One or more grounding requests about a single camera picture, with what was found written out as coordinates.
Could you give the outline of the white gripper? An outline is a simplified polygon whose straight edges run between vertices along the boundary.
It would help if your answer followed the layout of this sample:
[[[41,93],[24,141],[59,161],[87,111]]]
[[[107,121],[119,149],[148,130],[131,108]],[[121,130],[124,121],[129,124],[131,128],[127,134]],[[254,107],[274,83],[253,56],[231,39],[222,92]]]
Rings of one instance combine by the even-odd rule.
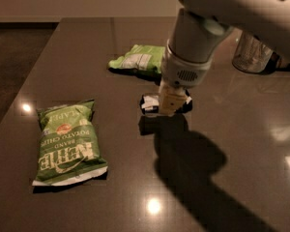
[[[180,109],[188,98],[184,88],[198,85],[206,76],[212,61],[213,53],[206,60],[184,60],[168,45],[161,62],[159,113],[172,115]]]

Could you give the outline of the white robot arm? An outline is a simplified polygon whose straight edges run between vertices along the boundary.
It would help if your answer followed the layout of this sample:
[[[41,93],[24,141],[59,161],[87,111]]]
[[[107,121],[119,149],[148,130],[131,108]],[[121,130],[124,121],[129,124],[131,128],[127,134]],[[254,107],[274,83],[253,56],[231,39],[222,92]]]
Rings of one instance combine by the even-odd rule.
[[[202,81],[218,45],[233,29],[248,32],[290,63],[290,0],[179,0],[161,62],[159,113],[171,115]]]

